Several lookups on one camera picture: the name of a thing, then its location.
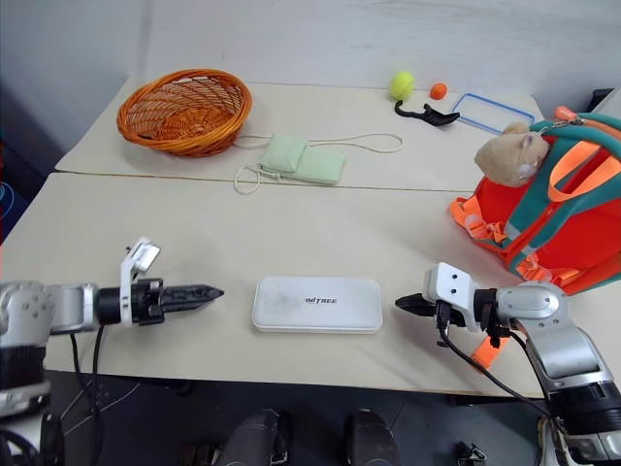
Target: black cable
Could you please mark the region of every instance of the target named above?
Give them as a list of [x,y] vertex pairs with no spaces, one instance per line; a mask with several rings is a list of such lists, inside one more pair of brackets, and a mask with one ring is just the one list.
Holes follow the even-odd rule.
[[545,410],[544,408],[541,408],[537,403],[535,403],[533,400],[529,400],[527,397],[525,397],[524,395],[518,393],[517,391],[509,388],[508,386],[506,386],[504,383],[502,383],[501,381],[499,381],[498,379],[496,379],[487,369],[485,369],[481,364],[479,364],[478,362],[476,362],[475,360],[473,360],[471,357],[469,357],[467,354],[465,354],[464,352],[462,352],[459,348],[457,348],[455,346],[455,344],[453,344],[453,342],[451,342],[448,339],[448,335],[446,335],[446,330],[444,328],[439,328],[440,331],[440,336],[443,339],[443,341],[446,343],[446,345],[451,348],[453,350],[453,352],[455,354],[457,354],[459,357],[461,357],[463,360],[465,360],[467,363],[469,363],[471,366],[473,366],[477,371],[479,371],[481,374],[483,374],[485,377],[487,377],[490,381],[492,381],[495,385],[497,385],[498,387],[500,387],[502,390],[504,390],[505,392],[507,392],[509,395],[517,398],[518,400],[526,403],[527,405],[531,406],[532,408],[534,408],[535,410],[539,411],[541,414],[543,414],[544,416],[550,418],[550,413]]
[[76,379],[78,379],[78,383],[80,384],[84,396],[88,398],[88,403],[92,406],[90,391],[88,391],[86,380],[84,379],[84,375],[80,369],[80,359],[78,358],[78,342],[76,342],[76,335],[71,333],[69,334],[69,338],[71,339],[71,351],[74,356],[74,371],[76,372]]
[[101,339],[104,335],[105,325],[101,325],[97,331],[97,338],[95,339],[95,350],[93,352],[93,400],[95,401],[95,410],[93,410],[93,424],[92,424],[92,445],[94,446],[91,451],[91,464],[95,466],[99,462],[99,457],[104,446],[104,423],[101,418],[101,412],[97,407],[97,371],[99,368],[99,350],[101,348]]
[[21,450],[21,460],[25,466],[43,465],[41,455],[37,449],[35,449],[30,442],[17,433],[10,430],[0,429],[0,439],[3,444],[5,442],[9,442]]
[[80,359],[78,358],[78,343],[76,342],[76,336],[72,333],[69,335],[71,339],[71,350],[74,358],[74,370],[76,371],[76,378],[83,390],[84,396],[88,399],[90,404],[90,411],[93,417],[92,437],[91,437],[91,451],[90,451],[90,464],[95,466],[101,456],[101,451],[104,444],[104,429],[103,421],[101,418],[101,412],[97,406],[97,370],[99,366],[99,351],[101,348],[101,339],[104,334],[104,325],[99,327],[97,331],[97,338],[95,340],[95,350],[93,353],[93,371],[92,371],[92,383],[89,388],[86,385],[86,380],[82,370],[80,369]]
[[522,347],[522,349],[524,350],[524,352],[526,352],[526,344],[524,343],[524,340],[522,340],[522,339],[520,338],[520,336],[519,336],[517,333],[515,333],[515,332],[508,332],[508,334],[511,336],[511,338],[512,338],[513,340],[515,340],[515,342],[516,342],[516,343],[517,343],[520,347]]
[[2,431],[0,430],[0,464],[11,464],[13,455],[11,454],[11,447],[9,447],[9,441],[4,438]]

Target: floor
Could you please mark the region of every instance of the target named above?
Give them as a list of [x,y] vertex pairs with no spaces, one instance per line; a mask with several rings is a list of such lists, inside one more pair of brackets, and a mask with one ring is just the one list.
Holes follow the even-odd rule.
[[[79,392],[74,374],[49,372],[52,409],[62,413]],[[538,464],[537,414],[520,403],[451,406],[438,394],[276,383],[194,383],[189,393],[111,377],[100,378],[103,413],[100,466],[177,465],[181,447],[224,441],[263,408],[288,411],[294,424],[292,464],[343,464],[346,416],[369,408],[391,426],[404,465],[454,466],[459,442],[474,443],[489,465]],[[68,432],[87,416],[83,399],[64,418]],[[66,435],[67,465],[87,464],[90,421]]]

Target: teal backpack strap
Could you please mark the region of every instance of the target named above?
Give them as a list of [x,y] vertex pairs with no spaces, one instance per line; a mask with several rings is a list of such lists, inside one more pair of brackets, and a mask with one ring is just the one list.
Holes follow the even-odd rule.
[[[597,115],[597,121],[613,127],[621,127],[621,120],[611,116],[600,116],[598,114],[579,115],[590,119],[595,119],[594,116]],[[550,121],[541,121],[533,125],[532,129],[541,131],[543,128],[549,127],[551,124],[553,123]],[[594,142],[606,148],[614,157],[621,160],[621,141],[600,129],[588,126],[568,125],[551,127],[546,131],[546,134],[557,136],[559,139],[556,140],[552,150],[550,150],[550,154],[546,157],[545,162],[539,169],[535,182],[529,191],[523,196],[520,204],[516,207],[509,218],[509,222],[524,225],[523,228],[528,227],[528,225],[530,225],[529,221],[534,221],[535,218],[540,216],[550,204],[547,197],[547,186],[550,172],[565,152],[575,144],[582,140]],[[552,162],[551,166],[546,163],[548,159]],[[567,176],[567,178],[562,181],[562,184],[566,183],[569,178],[570,177]],[[621,176],[616,176],[599,186],[596,190],[563,203],[563,206],[559,208],[553,217],[548,219],[547,223],[539,231],[539,233],[531,239],[529,245],[527,245],[522,252],[518,253],[513,258],[509,268],[512,271],[515,271],[517,265],[521,263],[524,258],[550,241],[550,239],[561,229],[561,227],[571,216],[601,206],[602,204],[614,199],[618,199],[620,195],[619,193],[621,193]]]
[[552,127],[552,124],[551,121],[540,121],[531,127],[534,131],[541,131],[543,128],[549,127],[550,129],[546,130],[545,134],[556,136],[558,139],[543,160],[535,180],[507,220],[509,229],[517,232],[517,234],[528,228],[549,206],[550,200],[547,197],[547,188],[550,173],[558,161],[575,144],[580,141],[590,141],[607,148],[616,157],[621,159],[621,142],[613,136],[604,133],[604,131],[588,126],[567,125]]

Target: light green pouch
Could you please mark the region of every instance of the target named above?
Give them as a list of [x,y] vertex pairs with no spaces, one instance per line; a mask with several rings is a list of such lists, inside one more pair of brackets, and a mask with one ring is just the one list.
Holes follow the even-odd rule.
[[345,161],[337,150],[311,147],[295,136],[274,135],[259,165],[282,178],[334,184],[341,177]]
[[261,168],[275,173],[293,173],[300,165],[300,158],[307,142],[295,136],[275,134],[261,158]]
[[307,146],[294,173],[286,178],[324,184],[334,184],[341,178],[346,157],[337,150]]

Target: black hook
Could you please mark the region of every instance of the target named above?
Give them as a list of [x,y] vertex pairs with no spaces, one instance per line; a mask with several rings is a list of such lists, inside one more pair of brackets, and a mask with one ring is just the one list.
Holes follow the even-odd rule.
[[444,126],[445,124],[452,123],[457,118],[459,118],[459,112],[455,112],[454,114],[441,114],[437,110],[432,109],[431,105],[425,104],[423,107],[425,112],[423,114],[418,114],[417,112],[405,112],[401,110],[401,106],[403,105],[403,100],[398,100],[395,103],[395,113],[400,117],[409,117],[409,118],[418,118],[423,121],[433,125],[433,126]]

